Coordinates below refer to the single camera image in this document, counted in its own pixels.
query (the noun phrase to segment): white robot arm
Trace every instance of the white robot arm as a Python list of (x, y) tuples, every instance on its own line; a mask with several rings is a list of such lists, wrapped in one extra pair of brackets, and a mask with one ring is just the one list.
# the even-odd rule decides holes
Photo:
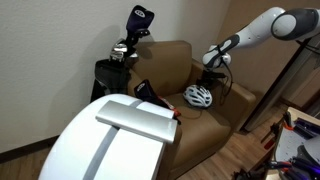
[(320, 10), (292, 9), (285, 11), (273, 7), (230, 36), (219, 45), (211, 46), (202, 62), (207, 71), (220, 67), (223, 61), (230, 63), (227, 52), (231, 49), (253, 47), (273, 36), (279, 40), (299, 40), (315, 36), (320, 32)]

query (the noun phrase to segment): chair cushion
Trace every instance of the chair cushion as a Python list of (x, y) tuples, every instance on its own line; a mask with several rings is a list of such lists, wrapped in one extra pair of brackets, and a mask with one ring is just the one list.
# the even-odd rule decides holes
[(173, 163), (173, 169), (186, 163), (200, 153), (221, 144), (229, 137), (229, 122), (210, 109), (190, 107), (182, 94), (165, 97), (181, 113), (182, 137), (180, 147)]
[(185, 41), (141, 42), (136, 45), (139, 60), (132, 70), (148, 79), (157, 95), (181, 92), (192, 65), (191, 45)]

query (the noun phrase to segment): wooden floor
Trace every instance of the wooden floor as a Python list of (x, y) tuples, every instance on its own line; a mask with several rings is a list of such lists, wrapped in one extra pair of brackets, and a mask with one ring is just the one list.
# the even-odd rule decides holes
[[(260, 140), (286, 110), (278, 105), (271, 109), (269, 120), (249, 134), (235, 133), (218, 153), (181, 176), (178, 180), (225, 180), (241, 168), (250, 170), (266, 153)], [(0, 180), (36, 180), (50, 148), (0, 164)]]

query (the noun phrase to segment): bicycle helmet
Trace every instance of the bicycle helmet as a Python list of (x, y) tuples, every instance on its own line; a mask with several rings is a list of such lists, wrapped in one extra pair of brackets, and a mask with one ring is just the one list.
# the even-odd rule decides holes
[(202, 86), (189, 86), (183, 93), (183, 97), (190, 105), (200, 108), (207, 108), (212, 103), (210, 91)]

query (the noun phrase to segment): armchair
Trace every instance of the armchair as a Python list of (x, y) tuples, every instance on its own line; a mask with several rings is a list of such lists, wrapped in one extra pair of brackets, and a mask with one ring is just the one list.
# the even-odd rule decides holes
[(130, 68), (128, 94), (134, 96), (134, 87), (148, 79), (155, 93), (181, 113), (175, 141), (166, 145), (157, 176), (176, 179), (226, 144), (253, 110), (256, 97), (234, 83), (222, 105), (221, 87), (217, 86), (211, 91), (212, 107), (193, 108), (182, 93), (196, 84), (203, 66), (192, 59), (191, 45), (185, 41), (142, 42), (136, 48), (139, 59)]

